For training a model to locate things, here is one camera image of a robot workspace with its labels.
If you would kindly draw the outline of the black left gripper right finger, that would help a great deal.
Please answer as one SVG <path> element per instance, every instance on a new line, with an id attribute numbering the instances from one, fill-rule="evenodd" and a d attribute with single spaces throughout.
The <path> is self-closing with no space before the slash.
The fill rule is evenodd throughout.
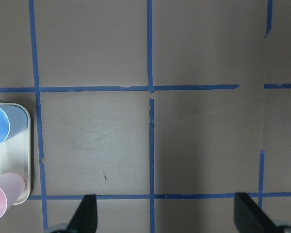
<path id="1" fill-rule="evenodd" d="M 234 197 L 234 224 L 239 233 L 282 233 L 247 193 Z"/>

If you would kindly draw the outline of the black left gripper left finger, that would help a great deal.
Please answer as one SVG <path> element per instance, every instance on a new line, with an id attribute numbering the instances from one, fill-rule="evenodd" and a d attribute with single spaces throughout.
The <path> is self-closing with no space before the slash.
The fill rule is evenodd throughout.
<path id="1" fill-rule="evenodd" d="M 68 233 L 95 233 L 97 231 L 97 197 L 85 195 L 70 220 Z"/>

